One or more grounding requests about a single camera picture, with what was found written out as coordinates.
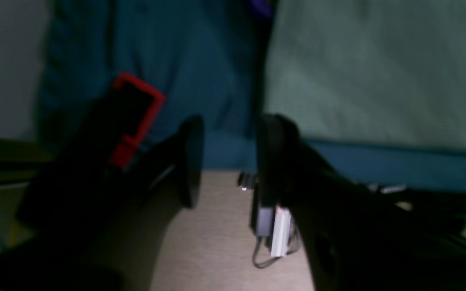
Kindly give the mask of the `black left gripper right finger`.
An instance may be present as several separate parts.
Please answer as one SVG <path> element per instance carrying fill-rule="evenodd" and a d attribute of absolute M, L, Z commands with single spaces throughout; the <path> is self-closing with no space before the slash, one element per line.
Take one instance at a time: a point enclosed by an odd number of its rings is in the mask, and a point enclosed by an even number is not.
<path fill-rule="evenodd" d="M 466 194 L 370 190 L 279 114 L 256 143 L 258 189 L 290 210 L 317 291 L 466 291 Z"/>

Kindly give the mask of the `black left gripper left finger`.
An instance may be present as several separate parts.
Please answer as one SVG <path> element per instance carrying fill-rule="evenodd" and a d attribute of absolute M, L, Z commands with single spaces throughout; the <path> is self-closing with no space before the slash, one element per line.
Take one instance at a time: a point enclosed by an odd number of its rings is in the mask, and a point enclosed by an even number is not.
<path fill-rule="evenodd" d="M 172 221 L 198 203 L 204 143 L 202 116 L 190 116 L 112 181 L 86 228 L 77 291 L 150 289 Z"/>

